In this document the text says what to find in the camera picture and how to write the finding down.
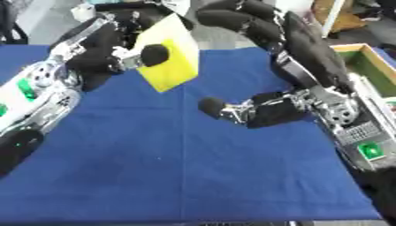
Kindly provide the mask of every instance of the blue tablecloth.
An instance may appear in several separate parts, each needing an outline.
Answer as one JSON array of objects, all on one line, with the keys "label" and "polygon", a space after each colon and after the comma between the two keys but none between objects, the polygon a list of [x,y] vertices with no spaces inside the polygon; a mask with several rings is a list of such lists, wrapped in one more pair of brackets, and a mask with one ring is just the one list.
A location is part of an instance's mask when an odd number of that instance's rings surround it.
[{"label": "blue tablecloth", "polygon": [[[0,48],[1,80],[44,47]],[[197,110],[284,90],[260,49],[203,51],[200,76],[157,93],[112,78],[0,181],[0,222],[203,222],[378,218],[309,121],[247,130]]]}]

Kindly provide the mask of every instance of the yellow foam cube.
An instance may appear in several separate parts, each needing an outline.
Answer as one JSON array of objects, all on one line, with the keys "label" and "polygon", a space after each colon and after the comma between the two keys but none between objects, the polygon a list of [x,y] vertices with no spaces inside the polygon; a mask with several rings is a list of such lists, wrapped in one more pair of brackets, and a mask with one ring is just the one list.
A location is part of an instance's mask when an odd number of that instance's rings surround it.
[{"label": "yellow foam cube", "polygon": [[170,53],[162,64],[137,69],[157,92],[168,91],[198,75],[199,48],[178,15],[172,14],[140,34],[134,48],[149,44],[162,44]]}]

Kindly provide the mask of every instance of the green box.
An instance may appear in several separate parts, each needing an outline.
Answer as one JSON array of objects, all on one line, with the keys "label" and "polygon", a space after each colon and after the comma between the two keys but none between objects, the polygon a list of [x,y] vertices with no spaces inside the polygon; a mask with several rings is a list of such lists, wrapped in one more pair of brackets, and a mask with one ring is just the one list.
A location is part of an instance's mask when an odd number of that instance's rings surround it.
[{"label": "green box", "polygon": [[351,72],[366,76],[383,97],[396,96],[396,70],[367,44],[332,46]]}]

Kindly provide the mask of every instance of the robotic arm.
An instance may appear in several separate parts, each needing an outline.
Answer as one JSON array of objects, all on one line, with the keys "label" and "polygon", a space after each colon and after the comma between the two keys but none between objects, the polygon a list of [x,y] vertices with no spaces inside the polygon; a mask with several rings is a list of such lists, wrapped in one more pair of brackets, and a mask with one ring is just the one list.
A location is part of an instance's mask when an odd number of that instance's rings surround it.
[{"label": "robotic arm", "polygon": [[113,14],[97,16],[64,34],[49,48],[47,59],[0,87],[0,177],[41,145],[83,92],[98,88],[114,74],[168,59],[162,45],[125,47],[125,40],[147,28],[140,25],[142,17],[136,11],[128,19],[137,27],[131,34]]},{"label": "robotic arm", "polygon": [[242,104],[205,98],[199,109],[247,128],[314,115],[357,184],[396,225],[396,123],[371,83],[348,73],[339,56],[292,12],[257,0],[224,0],[196,16],[205,26],[244,34],[268,50],[272,70],[293,85],[293,90],[258,94]]}]

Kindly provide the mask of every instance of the green led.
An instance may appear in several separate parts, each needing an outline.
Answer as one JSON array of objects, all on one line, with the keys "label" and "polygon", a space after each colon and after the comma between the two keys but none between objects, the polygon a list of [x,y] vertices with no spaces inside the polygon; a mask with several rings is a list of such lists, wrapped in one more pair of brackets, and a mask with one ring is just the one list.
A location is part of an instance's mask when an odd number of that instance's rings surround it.
[{"label": "green led", "polygon": [[385,156],[384,151],[379,147],[378,144],[371,142],[366,144],[361,144],[358,146],[359,151],[366,157],[368,160],[374,160],[380,157]]},{"label": "green led", "polygon": [[28,101],[34,101],[36,98],[34,90],[30,87],[29,82],[26,79],[21,79],[18,82],[18,87]]},{"label": "green led", "polygon": [[0,103],[0,117],[3,117],[7,113],[8,108],[5,104]]}]

